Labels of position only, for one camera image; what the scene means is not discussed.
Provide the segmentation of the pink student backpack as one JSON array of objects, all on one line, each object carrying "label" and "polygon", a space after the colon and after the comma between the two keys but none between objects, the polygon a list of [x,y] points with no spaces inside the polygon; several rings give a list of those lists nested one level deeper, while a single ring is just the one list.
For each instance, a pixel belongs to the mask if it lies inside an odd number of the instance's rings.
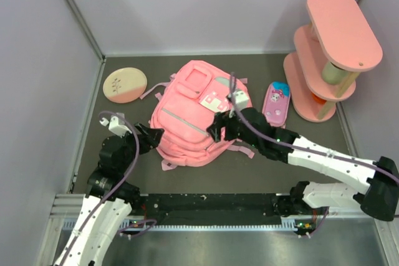
[{"label": "pink student backpack", "polygon": [[191,60],[157,93],[158,104],[150,118],[151,128],[164,134],[157,152],[164,171],[178,166],[201,167],[224,151],[238,151],[253,158],[254,152],[233,141],[214,142],[206,131],[216,113],[228,112],[229,74],[203,61]]}]

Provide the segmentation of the pink cartoon pencil case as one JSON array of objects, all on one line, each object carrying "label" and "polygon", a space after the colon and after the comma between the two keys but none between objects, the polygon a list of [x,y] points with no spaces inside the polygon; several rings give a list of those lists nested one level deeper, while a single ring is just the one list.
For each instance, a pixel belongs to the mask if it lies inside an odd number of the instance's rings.
[{"label": "pink cartoon pencil case", "polygon": [[288,84],[272,82],[269,85],[264,98],[262,114],[271,126],[285,128],[290,99],[291,90]]}]

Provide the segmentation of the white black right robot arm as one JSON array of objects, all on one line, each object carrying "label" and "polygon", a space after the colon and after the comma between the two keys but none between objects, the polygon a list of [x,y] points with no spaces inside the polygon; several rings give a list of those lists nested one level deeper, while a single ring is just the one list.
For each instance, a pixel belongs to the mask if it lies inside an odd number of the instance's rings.
[{"label": "white black right robot arm", "polygon": [[291,191],[291,206],[303,214],[311,208],[359,207],[380,221],[395,218],[398,170],[394,160],[360,159],[320,146],[304,136],[271,126],[255,108],[219,112],[206,131],[215,142],[235,139],[255,147],[267,159],[299,166],[337,180],[336,184],[300,182]]}]

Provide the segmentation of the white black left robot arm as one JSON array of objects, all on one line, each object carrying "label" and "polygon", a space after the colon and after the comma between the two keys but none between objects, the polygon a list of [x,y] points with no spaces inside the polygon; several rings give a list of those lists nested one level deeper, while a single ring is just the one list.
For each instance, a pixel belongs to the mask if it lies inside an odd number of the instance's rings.
[{"label": "white black left robot arm", "polygon": [[140,190],[127,182],[138,157],[158,147],[164,130],[117,125],[104,139],[87,180],[79,217],[54,265],[102,265],[123,220],[141,208]]}]

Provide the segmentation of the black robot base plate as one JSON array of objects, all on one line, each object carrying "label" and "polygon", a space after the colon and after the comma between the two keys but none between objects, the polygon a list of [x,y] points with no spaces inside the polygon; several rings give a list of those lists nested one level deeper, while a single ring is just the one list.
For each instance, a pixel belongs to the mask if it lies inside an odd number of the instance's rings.
[{"label": "black robot base plate", "polygon": [[156,219],[157,226],[251,226],[278,225],[289,216],[321,216],[325,210],[285,194],[142,194],[129,216]]}]

